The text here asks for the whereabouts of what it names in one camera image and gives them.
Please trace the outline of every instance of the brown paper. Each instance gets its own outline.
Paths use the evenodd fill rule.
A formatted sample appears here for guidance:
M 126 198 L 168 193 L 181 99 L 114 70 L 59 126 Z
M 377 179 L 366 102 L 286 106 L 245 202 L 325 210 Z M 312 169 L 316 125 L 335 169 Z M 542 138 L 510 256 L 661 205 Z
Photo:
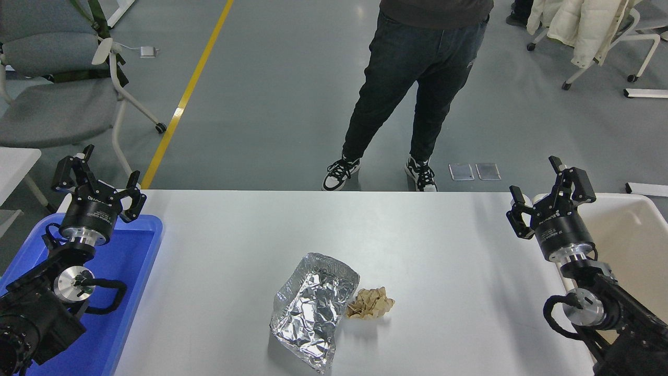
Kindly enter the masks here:
M 371 290 L 362 288 L 357 293 L 355 301 L 348 304 L 345 309 L 345 316 L 365 320 L 379 318 L 389 312 L 393 305 L 394 299 L 385 295 L 385 287 L 372 288 Z

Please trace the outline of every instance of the white power adapter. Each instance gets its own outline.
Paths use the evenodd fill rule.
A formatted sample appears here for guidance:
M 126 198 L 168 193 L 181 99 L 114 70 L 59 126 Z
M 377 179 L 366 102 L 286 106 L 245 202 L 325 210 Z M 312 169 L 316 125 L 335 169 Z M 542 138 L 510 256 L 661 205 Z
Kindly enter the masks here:
M 139 48 L 139 57 L 140 58 L 155 58 L 156 57 L 156 50 L 155 47 L 151 47 L 149 45 L 145 45 Z

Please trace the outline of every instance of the crumpled aluminum foil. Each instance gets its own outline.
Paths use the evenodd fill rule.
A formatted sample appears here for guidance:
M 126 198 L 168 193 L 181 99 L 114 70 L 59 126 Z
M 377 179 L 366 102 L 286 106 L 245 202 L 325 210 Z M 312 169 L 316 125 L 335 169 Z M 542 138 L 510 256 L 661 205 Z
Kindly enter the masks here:
M 359 274 L 343 262 L 307 254 L 274 297 L 269 323 L 274 337 L 316 371 L 326 372 L 337 324 L 358 283 Z

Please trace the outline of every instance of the dark shirt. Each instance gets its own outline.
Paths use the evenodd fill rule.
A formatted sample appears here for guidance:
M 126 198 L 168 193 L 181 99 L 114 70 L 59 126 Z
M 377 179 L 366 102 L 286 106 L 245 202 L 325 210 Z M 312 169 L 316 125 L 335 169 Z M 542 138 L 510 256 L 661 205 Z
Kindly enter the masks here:
M 484 21 L 494 0 L 381 0 L 381 11 L 398 22 L 427 29 L 458 29 Z

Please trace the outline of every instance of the chair wheel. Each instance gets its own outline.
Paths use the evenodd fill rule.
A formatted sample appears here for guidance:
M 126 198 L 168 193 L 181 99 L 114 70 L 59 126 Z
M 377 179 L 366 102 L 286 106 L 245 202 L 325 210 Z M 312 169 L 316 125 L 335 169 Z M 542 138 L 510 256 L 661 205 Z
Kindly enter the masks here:
M 156 124 L 156 130 L 158 131 L 158 134 L 163 134 L 167 130 L 167 127 L 165 126 L 165 124 L 159 122 L 158 124 Z

